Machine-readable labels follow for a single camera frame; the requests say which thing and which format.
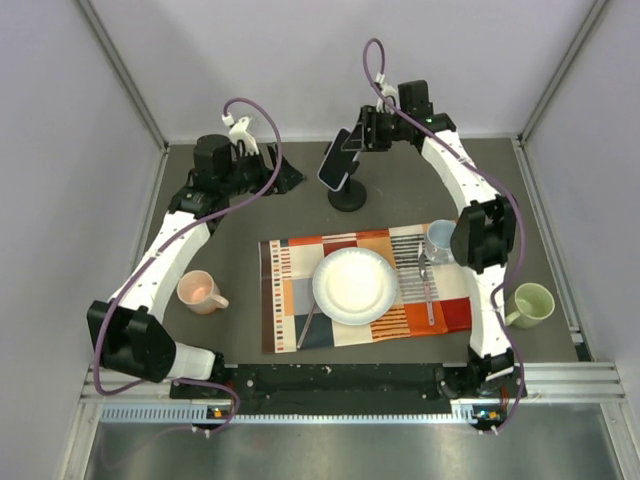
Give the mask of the phone with lilac case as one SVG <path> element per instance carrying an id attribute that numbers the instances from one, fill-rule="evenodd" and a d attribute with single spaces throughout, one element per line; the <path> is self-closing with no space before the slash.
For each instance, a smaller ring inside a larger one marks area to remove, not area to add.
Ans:
<path id="1" fill-rule="evenodd" d="M 346 180 L 357 168 L 358 156 L 361 150 L 347 149 L 344 144 L 351 132 L 342 128 L 331 142 L 317 173 L 318 180 L 329 191 L 337 192 L 342 189 Z"/>

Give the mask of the black phone stand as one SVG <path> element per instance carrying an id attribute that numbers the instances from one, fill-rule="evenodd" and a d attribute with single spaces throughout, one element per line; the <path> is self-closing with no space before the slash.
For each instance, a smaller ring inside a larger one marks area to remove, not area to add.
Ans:
<path id="1" fill-rule="evenodd" d="M 348 177 L 341 190 L 332 192 L 328 190 L 327 197 L 331 206 L 341 212 L 354 212 L 364 206 L 367 200 L 367 190 L 362 182 L 353 178 L 355 172 Z"/>

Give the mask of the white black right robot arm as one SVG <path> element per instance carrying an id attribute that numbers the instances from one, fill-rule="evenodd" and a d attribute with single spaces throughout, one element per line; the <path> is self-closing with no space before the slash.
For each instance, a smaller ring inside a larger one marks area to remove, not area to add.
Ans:
<path id="1" fill-rule="evenodd" d="M 383 75 L 373 82 L 376 105 L 361 108 L 345 151 L 383 152 L 406 141 L 439 175 L 458 211 L 451 240 L 470 294 L 471 336 L 467 384 L 487 396 L 514 371 L 514 352 L 500 317 L 497 290 L 504 283 L 516 233 L 516 214 L 507 197 L 478 173 L 446 113 L 435 113 L 424 80 L 392 87 Z"/>

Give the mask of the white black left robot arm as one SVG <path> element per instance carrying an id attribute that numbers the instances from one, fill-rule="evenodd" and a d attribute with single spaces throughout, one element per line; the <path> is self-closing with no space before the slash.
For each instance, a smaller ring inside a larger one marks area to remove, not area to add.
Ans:
<path id="1" fill-rule="evenodd" d="M 231 198 L 285 194 L 304 181 L 276 144 L 267 151 L 248 154 L 224 135 L 197 140 L 194 165 L 173 195 L 151 247 L 109 300 L 96 300 L 88 309 L 97 367 L 132 376 L 137 383 L 192 379 L 209 397 L 224 390 L 227 374 L 215 365 L 215 353 L 174 341 L 162 321 L 179 280 L 226 215 Z"/>

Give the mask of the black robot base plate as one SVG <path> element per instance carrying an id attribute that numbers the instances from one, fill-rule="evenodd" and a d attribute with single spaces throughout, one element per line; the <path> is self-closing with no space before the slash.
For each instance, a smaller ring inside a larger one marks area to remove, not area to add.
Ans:
<path id="1" fill-rule="evenodd" d="M 416 394 L 441 398 L 513 398 L 517 371 L 480 383 L 465 364 L 239 364 L 221 365 L 208 379 L 233 389 L 243 400 L 298 400 L 305 394 Z"/>

